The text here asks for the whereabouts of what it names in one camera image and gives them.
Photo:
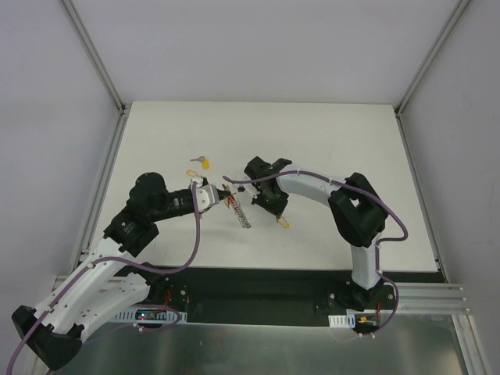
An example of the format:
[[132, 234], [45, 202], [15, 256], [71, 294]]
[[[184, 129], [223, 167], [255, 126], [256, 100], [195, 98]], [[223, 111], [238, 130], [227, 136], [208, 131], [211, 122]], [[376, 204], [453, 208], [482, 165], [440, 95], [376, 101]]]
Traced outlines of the key with solid yellow tag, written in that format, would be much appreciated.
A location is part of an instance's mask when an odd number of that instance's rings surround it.
[[200, 163], [204, 170], [209, 170], [210, 166], [211, 166], [210, 161], [205, 156], [199, 156], [197, 158], [193, 158], [193, 159], [191, 159], [191, 162]]

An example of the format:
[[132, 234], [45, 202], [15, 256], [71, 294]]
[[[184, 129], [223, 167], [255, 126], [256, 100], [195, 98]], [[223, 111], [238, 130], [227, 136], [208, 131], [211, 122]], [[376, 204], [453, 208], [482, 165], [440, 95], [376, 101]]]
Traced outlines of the key with yellow window tag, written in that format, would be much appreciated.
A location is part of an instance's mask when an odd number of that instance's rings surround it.
[[189, 177], [200, 177], [200, 173], [195, 170], [187, 170], [186, 175]]

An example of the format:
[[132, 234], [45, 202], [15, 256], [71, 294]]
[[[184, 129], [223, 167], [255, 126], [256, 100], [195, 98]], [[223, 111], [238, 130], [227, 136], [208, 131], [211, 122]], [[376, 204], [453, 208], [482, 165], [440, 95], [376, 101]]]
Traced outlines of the red handled key organizer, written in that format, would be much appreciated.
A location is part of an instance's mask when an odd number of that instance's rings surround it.
[[237, 217], [238, 222], [241, 227], [244, 229], [251, 229], [252, 225], [249, 223], [243, 208], [241, 207], [240, 202], [234, 195], [231, 195], [227, 198], [227, 205], [231, 207], [234, 211], [235, 216]]

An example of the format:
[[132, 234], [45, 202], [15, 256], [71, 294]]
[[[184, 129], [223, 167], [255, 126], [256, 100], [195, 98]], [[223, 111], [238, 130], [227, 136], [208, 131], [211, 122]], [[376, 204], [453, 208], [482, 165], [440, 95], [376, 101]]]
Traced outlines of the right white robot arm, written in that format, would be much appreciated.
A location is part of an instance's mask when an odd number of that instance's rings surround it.
[[268, 163], [256, 156], [244, 169], [256, 195], [252, 204], [280, 219], [289, 195], [298, 195], [325, 205], [331, 210], [338, 233], [352, 253], [350, 284], [338, 288], [334, 296], [339, 305], [362, 312], [380, 297], [383, 280], [379, 271], [376, 243], [385, 229], [388, 214], [371, 198], [377, 197], [361, 173], [353, 173], [332, 184], [318, 173], [295, 173], [298, 167], [288, 159]]

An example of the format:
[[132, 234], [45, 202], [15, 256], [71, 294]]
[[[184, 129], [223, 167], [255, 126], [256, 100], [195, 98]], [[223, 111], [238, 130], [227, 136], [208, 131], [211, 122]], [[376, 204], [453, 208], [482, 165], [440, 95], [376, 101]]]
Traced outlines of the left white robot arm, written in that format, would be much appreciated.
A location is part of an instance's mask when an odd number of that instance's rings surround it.
[[157, 277], [178, 273], [193, 262], [161, 270], [136, 261], [159, 234], [157, 222], [187, 214], [201, 223], [201, 214], [230, 196], [205, 177], [192, 177], [188, 188], [168, 191], [161, 174], [140, 175], [125, 207], [105, 228], [87, 258], [34, 307], [22, 305], [12, 314], [21, 338], [51, 370], [69, 363], [83, 343], [123, 309], [146, 301], [160, 302], [165, 285]]

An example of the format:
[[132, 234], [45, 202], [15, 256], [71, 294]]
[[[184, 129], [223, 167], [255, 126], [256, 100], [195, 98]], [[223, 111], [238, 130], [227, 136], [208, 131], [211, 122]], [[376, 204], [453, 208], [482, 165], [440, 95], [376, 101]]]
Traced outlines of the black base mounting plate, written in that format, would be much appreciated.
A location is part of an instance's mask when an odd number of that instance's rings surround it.
[[440, 272], [388, 272], [362, 291], [347, 270], [267, 270], [191, 267], [155, 275], [145, 305], [186, 313], [189, 323], [325, 327], [329, 316], [395, 307], [391, 282], [442, 283]]

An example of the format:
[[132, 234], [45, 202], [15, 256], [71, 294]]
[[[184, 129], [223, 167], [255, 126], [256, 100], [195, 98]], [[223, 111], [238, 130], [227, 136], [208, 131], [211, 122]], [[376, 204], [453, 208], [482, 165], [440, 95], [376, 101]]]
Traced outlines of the left aluminium table rail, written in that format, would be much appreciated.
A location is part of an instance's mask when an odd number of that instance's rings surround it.
[[98, 218], [105, 199], [105, 194], [109, 186], [109, 181], [116, 162], [116, 157], [120, 148], [123, 133], [125, 131], [127, 120], [130, 114], [131, 105], [126, 105], [120, 112], [116, 125], [114, 127], [111, 140], [106, 149], [105, 158], [99, 170], [95, 190], [91, 196], [90, 206], [85, 216], [80, 235], [77, 239], [76, 248], [70, 261], [69, 271], [74, 271], [79, 264], [80, 256], [87, 251], [92, 243], [95, 230], [98, 224]]

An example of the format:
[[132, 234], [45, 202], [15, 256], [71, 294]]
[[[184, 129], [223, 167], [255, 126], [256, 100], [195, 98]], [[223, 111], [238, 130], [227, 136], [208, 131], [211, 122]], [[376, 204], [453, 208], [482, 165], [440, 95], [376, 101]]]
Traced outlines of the aluminium table rail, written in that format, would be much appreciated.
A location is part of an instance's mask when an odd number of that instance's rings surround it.
[[79, 264], [80, 256], [87, 251], [92, 243], [95, 230], [98, 224], [98, 218], [105, 199], [105, 194], [109, 186], [109, 181], [116, 162], [116, 157], [120, 148], [123, 133], [125, 131], [127, 120], [130, 114], [131, 105], [126, 105], [120, 112], [116, 125], [114, 127], [111, 140], [106, 149], [105, 158], [99, 170], [95, 190], [91, 196], [90, 206], [85, 216], [80, 235], [77, 239], [76, 248], [70, 261], [69, 271], [74, 271]]
[[414, 187], [416, 189], [416, 195], [417, 195], [417, 198], [419, 201], [420, 210], [421, 210], [422, 215], [423, 215], [423, 221], [424, 221], [424, 224], [426, 227], [427, 236], [428, 236], [429, 241], [430, 241], [430, 246], [431, 246], [431, 249], [432, 249], [433, 254], [434, 254], [434, 259], [435, 259], [435, 262], [437, 263], [438, 271], [443, 276], [444, 281], [449, 282], [448, 274], [447, 274], [446, 268], [442, 262], [441, 253], [439, 251], [439, 247], [438, 247], [438, 244], [436, 242], [434, 230], [433, 230], [433, 227], [432, 227], [431, 222], [430, 222], [429, 212], [427, 210], [426, 202], [424, 200], [423, 191], [422, 191], [422, 187], [420, 184], [420, 179], [419, 179], [418, 171], [416, 168], [415, 159], [413, 158], [412, 150], [410, 148], [408, 138], [406, 137], [406, 134], [405, 134], [405, 129], [404, 129], [403, 122], [402, 122], [402, 116], [396, 113], [395, 119], [396, 119], [396, 123], [398, 125], [398, 130], [399, 130], [401, 139], [402, 139], [403, 148], [405, 149], [406, 158], [408, 160], [410, 173], [412, 175], [413, 184], [414, 184]]

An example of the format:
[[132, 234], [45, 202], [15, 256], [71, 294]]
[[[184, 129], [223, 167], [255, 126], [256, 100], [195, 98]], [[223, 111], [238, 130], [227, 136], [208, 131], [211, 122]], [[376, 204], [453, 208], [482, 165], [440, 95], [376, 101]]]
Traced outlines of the front aluminium extrusion rail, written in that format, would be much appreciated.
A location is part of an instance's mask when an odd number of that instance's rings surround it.
[[397, 313], [470, 315], [471, 304], [461, 284], [398, 283]]

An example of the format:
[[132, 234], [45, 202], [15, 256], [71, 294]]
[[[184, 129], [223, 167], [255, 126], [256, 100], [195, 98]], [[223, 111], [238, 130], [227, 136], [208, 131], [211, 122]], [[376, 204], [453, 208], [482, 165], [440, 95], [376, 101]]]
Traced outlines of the right aluminium table rail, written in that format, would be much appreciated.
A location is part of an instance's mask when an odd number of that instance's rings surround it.
[[410, 173], [412, 175], [413, 184], [414, 184], [414, 187], [416, 189], [416, 195], [417, 195], [417, 198], [419, 201], [420, 210], [421, 210], [422, 215], [423, 215], [423, 221], [424, 221], [424, 224], [426, 227], [427, 236], [428, 236], [429, 241], [430, 241], [430, 246], [431, 246], [431, 249], [432, 249], [433, 254], [434, 254], [434, 259], [435, 259], [435, 262], [437, 263], [438, 271], [443, 276], [444, 281], [449, 282], [448, 274], [447, 274], [446, 268], [442, 262], [441, 253], [439, 251], [439, 247], [438, 247], [438, 244], [436, 242], [434, 230], [433, 230], [433, 227], [432, 227], [431, 222], [430, 222], [429, 212], [427, 210], [426, 202], [424, 200], [423, 191], [422, 191], [422, 187], [420, 184], [420, 179], [419, 179], [418, 171], [416, 168], [415, 159], [413, 158], [412, 150], [410, 148], [408, 138], [406, 137], [406, 134], [405, 134], [405, 129], [404, 129], [403, 122], [402, 122], [402, 116], [396, 113], [395, 119], [396, 119], [396, 123], [398, 125], [398, 130], [399, 130], [401, 139], [402, 139], [403, 148], [405, 149], [406, 158], [408, 160]]

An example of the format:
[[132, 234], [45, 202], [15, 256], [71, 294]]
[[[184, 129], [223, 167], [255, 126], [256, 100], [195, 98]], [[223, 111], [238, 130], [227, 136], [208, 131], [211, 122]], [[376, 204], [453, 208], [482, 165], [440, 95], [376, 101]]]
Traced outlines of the left aluminium frame post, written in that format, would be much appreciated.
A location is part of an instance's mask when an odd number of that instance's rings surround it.
[[104, 62], [95, 47], [95, 43], [92, 41], [91, 35], [89, 34], [74, 2], [71, 0], [58, 0], [58, 3], [69, 20], [70, 26], [73, 28], [85, 55], [87, 56], [94, 72], [96, 73], [114, 107], [120, 115], [126, 114], [128, 110], [127, 103], [122, 99], [116, 85], [113, 83], [113, 80], [109, 75], [109, 71], [106, 69]]

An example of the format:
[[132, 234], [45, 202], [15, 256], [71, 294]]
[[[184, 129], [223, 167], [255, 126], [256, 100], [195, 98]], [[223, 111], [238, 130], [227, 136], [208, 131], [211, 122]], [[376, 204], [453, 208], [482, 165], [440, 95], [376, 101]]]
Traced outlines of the aluminium frame post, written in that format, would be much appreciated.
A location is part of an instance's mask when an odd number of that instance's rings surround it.
[[405, 109], [408, 107], [413, 96], [423, 83], [427, 74], [430, 72], [438, 56], [440, 55], [446, 43], [452, 36], [452, 33], [454, 32], [455, 28], [458, 26], [459, 22], [465, 16], [466, 11], [468, 10], [468, 8], [471, 6], [472, 3], [473, 3], [472, 0], [459, 0], [454, 4], [452, 11], [448, 15], [444, 25], [440, 29], [429, 51], [425, 55], [423, 61], [419, 65], [418, 70], [413, 76], [409, 86], [405, 90], [402, 99], [395, 107], [395, 116], [397, 119], [399, 119], [402, 116]]
[[127, 103], [122, 99], [116, 85], [113, 83], [113, 80], [109, 75], [109, 71], [106, 69], [104, 62], [95, 47], [95, 43], [92, 41], [91, 35], [89, 34], [74, 2], [71, 0], [58, 0], [58, 3], [69, 20], [70, 26], [73, 28], [85, 55], [87, 56], [94, 72], [96, 73], [114, 107], [120, 115], [126, 114], [128, 110]]

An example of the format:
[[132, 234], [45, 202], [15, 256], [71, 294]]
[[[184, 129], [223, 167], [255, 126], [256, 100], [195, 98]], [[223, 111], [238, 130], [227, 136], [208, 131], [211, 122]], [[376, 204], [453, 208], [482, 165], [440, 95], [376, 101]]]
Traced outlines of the right aluminium frame post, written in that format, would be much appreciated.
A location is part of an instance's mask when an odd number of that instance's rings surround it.
[[405, 109], [408, 107], [413, 96], [423, 83], [427, 74], [430, 72], [438, 56], [440, 55], [446, 43], [452, 36], [452, 33], [454, 32], [455, 28], [458, 26], [459, 22], [465, 16], [466, 11], [468, 10], [468, 8], [471, 6], [472, 3], [473, 3], [472, 0], [459, 0], [454, 4], [452, 11], [448, 15], [444, 25], [440, 29], [429, 51], [425, 55], [423, 61], [419, 65], [418, 70], [413, 76], [409, 86], [405, 90], [402, 99], [395, 107], [395, 116], [397, 119], [399, 119], [402, 116]]

